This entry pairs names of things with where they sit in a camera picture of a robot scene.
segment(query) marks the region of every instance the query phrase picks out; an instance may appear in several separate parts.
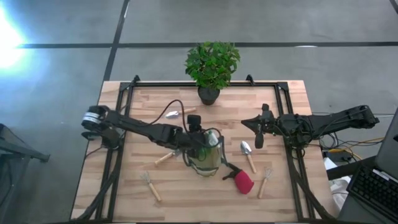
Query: green leaves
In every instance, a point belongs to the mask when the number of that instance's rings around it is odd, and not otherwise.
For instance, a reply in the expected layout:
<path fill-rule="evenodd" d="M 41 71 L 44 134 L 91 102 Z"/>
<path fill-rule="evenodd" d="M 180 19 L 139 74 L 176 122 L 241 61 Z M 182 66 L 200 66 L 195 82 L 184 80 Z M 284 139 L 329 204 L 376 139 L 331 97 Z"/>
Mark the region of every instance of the green leaves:
<path fill-rule="evenodd" d="M 231 74 L 240 61 L 239 50 L 234 44 L 205 42 L 188 51 L 185 73 L 189 74 L 198 86 L 221 90 L 229 85 Z"/>

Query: gray floor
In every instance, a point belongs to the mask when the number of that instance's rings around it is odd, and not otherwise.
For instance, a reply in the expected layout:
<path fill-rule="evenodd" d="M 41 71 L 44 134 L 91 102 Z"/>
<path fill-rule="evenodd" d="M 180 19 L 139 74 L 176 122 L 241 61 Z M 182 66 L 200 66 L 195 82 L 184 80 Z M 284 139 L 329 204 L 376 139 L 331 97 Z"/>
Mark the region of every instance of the gray floor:
<path fill-rule="evenodd" d="M 122 3 L 5 0 L 2 7 L 27 44 L 111 43 Z M 131 0 L 121 42 L 398 41 L 397 24 L 388 0 Z M 119 49 L 111 80 L 131 80 L 134 75 L 142 80 L 189 80 L 183 72 L 187 50 Z M 11 223 L 68 220 L 87 145 L 80 137 L 81 116 L 98 100 L 109 51 L 19 50 L 17 63 L 0 68 L 0 123 L 51 154 L 47 164 L 31 162 Z M 263 80 L 305 80 L 314 112 L 367 104 L 383 115 L 398 106 L 397 47 L 240 51 L 234 80 L 247 74 Z M 390 122 L 381 118 L 373 129 L 338 135 L 344 140 L 377 138 Z M 377 147 L 356 152 L 368 157 Z"/>

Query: wooden handle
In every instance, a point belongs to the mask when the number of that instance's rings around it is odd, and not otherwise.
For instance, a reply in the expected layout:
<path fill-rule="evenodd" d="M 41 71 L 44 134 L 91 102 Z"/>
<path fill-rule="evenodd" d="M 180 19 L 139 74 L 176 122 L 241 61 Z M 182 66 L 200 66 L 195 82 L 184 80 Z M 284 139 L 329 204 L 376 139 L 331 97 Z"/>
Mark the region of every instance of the wooden handle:
<path fill-rule="evenodd" d="M 250 163 L 251 170 L 253 171 L 253 173 L 256 173 L 257 171 L 256 171 L 256 168 L 254 167 L 254 163 L 253 163 L 253 160 L 251 159 L 251 155 L 250 154 L 246 154 L 246 155 L 248 156 L 248 161 Z"/>
<path fill-rule="evenodd" d="M 257 195 L 257 198 L 259 198 L 259 199 L 262 198 L 262 193 L 264 192 L 264 188 L 266 187 L 266 183 L 267 183 L 267 179 L 264 178 L 264 180 L 262 181 L 261 187 L 260 187 L 259 194 Z"/>
<path fill-rule="evenodd" d="M 190 112 L 194 112 L 195 110 L 197 110 L 197 108 L 185 109 L 185 110 L 184 110 L 184 113 L 190 113 Z"/>
<path fill-rule="evenodd" d="M 168 153 L 166 156 L 155 161 L 155 165 L 159 165 L 161 162 L 165 161 L 168 158 L 171 158 L 172 156 L 173 156 L 173 152 Z"/>
<path fill-rule="evenodd" d="M 156 200 L 158 202 L 162 201 L 162 198 L 160 197 L 159 193 L 157 193 L 157 191 L 152 183 L 149 183 L 149 188 L 152 191 L 152 193 L 155 195 Z"/>

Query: black plant pot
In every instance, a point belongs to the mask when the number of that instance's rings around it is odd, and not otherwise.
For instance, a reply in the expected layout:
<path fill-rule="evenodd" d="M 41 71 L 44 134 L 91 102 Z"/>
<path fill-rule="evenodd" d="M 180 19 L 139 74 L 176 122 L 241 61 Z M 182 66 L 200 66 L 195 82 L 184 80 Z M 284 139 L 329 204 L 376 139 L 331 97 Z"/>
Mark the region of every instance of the black plant pot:
<path fill-rule="evenodd" d="M 199 87 L 198 94 L 204 105 L 212 105 L 220 95 L 220 90 Z"/>

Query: wooden table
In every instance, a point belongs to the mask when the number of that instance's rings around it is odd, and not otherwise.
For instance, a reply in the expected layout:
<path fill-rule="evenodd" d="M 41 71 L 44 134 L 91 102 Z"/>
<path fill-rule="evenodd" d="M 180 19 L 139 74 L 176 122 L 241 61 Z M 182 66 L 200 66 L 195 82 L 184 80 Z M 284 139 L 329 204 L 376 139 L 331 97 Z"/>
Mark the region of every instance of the wooden table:
<path fill-rule="evenodd" d="M 288 81 L 294 112 L 311 114 L 303 81 Z M 120 82 L 105 82 L 99 105 L 111 109 L 116 106 Z M 225 137 L 226 157 L 229 162 L 245 170 L 254 181 L 247 195 L 238 192 L 233 179 L 221 180 L 231 170 L 221 166 L 214 177 L 201 177 L 186 167 L 182 157 L 171 158 L 156 167 L 154 162 L 170 152 L 151 143 L 147 138 L 128 133 L 124 147 L 114 222 L 291 222 L 297 220 L 293 193 L 282 137 L 266 134 L 264 147 L 254 148 L 254 133 L 244 127 L 242 119 L 261 113 L 263 103 L 278 116 L 275 92 L 269 87 L 231 87 L 221 91 L 212 106 L 201 103 L 197 88 L 144 87 L 134 88 L 130 116 L 146 122 L 154 120 L 172 100 L 180 99 L 186 108 L 197 107 L 203 128 L 215 127 Z M 179 110 L 174 104 L 168 111 Z M 182 125 L 181 119 L 159 120 L 159 123 Z M 257 168 L 253 174 L 239 145 L 246 141 L 253 149 L 252 158 Z M 99 141 L 90 142 L 87 153 L 98 148 Z M 319 147 L 305 149 L 305 165 L 310 188 L 321 204 L 336 215 L 322 154 Z M 91 203 L 100 189 L 106 150 L 90 155 L 83 166 L 76 194 L 72 218 L 78 217 Z M 257 193 L 264 176 L 264 168 L 274 171 L 268 180 L 262 199 Z M 152 183 L 163 201 L 157 202 L 148 185 L 140 178 L 149 171 Z M 300 198 L 307 214 L 303 193 Z M 108 211 L 107 201 L 104 215 Z"/>

